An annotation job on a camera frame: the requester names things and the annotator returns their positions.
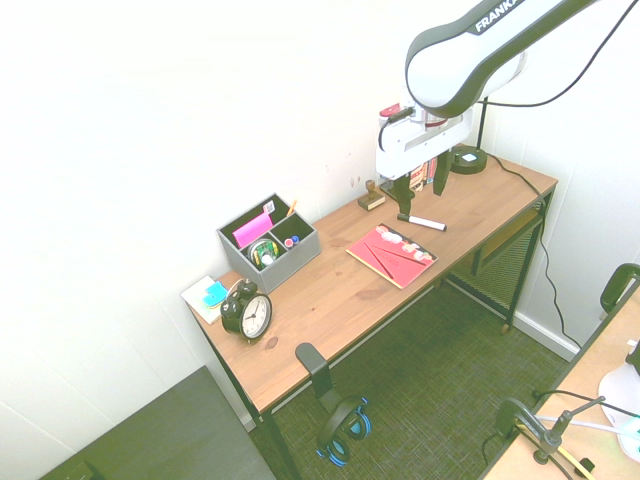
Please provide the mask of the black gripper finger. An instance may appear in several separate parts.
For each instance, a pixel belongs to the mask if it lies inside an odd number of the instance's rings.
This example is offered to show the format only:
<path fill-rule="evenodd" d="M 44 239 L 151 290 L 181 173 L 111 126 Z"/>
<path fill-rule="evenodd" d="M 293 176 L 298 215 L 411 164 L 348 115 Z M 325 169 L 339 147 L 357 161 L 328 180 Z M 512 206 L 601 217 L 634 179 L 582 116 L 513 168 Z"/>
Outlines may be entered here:
<path fill-rule="evenodd" d="M 394 181 L 394 195 L 399 206 L 399 213 L 409 215 L 414 193 L 410 188 L 411 175 L 405 174 Z"/>
<path fill-rule="evenodd" d="M 437 164 L 433 180 L 433 193 L 437 196 L 441 196 L 446 187 L 451 163 L 452 151 L 450 149 L 437 156 Z"/>

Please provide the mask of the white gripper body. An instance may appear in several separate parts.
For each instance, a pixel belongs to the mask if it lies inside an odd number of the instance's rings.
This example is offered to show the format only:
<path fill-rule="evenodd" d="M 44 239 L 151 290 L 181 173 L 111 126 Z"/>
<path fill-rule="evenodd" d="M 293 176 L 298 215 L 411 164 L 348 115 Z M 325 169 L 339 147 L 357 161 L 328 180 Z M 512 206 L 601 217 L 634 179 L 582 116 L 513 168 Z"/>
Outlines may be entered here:
<path fill-rule="evenodd" d="M 380 121 L 376 171 L 396 180 L 466 139 L 473 125 L 473 110 L 440 118 L 424 109 L 401 109 Z"/>

